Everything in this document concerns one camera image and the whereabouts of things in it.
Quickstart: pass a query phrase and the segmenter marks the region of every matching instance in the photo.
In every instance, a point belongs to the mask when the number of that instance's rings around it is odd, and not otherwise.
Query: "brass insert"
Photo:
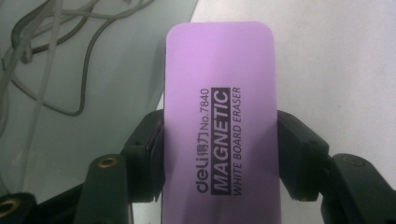
[[[0,207],[8,206],[8,209],[6,211],[0,212],[0,218],[6,217],[7,215],[14,212],[20,206],[20,204],[21,201],[19,199],[8,199],[5,202],[0,203]]]
[[[99,161],[98,166],[100,168],[107,168],[117,164],[117,159],[114,157],[107,157]]]

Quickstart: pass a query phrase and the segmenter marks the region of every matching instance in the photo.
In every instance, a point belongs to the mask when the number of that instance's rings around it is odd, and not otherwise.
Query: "purple whiteboard eraser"
[[[280,223],[274,39],[186,23],[166,43],[163,224]]]

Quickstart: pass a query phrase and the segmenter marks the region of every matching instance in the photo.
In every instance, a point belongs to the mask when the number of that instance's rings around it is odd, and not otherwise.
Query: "white surface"
[[[396,1],[201,0],[192,21],[261,21],[275,36],[278,109],[369,160],[396,188]],[[323,223],[290,200],[283,223]]]

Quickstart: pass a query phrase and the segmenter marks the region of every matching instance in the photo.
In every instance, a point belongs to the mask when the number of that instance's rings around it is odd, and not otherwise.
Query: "clamp jaw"
[[[396,191],[367,160],[329,156],[329,145],[293,115],[278,111],[279,172],[290,197],[323,195],[326,224],[396,223]],[[163,171],[163,110],[147,114],[120,155],[99,157],[84,184],[41,204],[27,193],[0,198],[1,223],[134,223],[131,203],[158,200]]]

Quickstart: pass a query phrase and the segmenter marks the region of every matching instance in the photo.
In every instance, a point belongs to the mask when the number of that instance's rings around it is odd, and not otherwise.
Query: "glass surface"
[[[119,153],[138,122],[155,110],[163,92],[165,38],[175,24],[189,21],[197,0],[157,0],[132,17],[111,24],[96,42],[89,64],[84,112],[71,118],[41,108],[30,148],[23,191],[39,202],[80,184],[95,158]],[[19,18],[41,4],[5,1],[0,13],[2,56],[10,46],[9,35]],[[80,1],[64,1],[64,8],[78,8]],[[122,1],[99,1],[94,12],[115,14],[129,8]],[[18,12],[10,8],[19,7]],[[78,20],[62,27],[69,31]],[[45,99],[76,110],[85,50],[104,21],[88,19],[76,36],[56,49]],[[33,45],[48,43],[50,35]],[[30,64],[20,63],[15,74],[38,92],[46,53]],[[0,171],[6,186],[16,192],[22,169],[27,128],[35,102],[9,85],[9,117],[0,139]],[[160,220],[161,203],[134,206],[136,223]]]

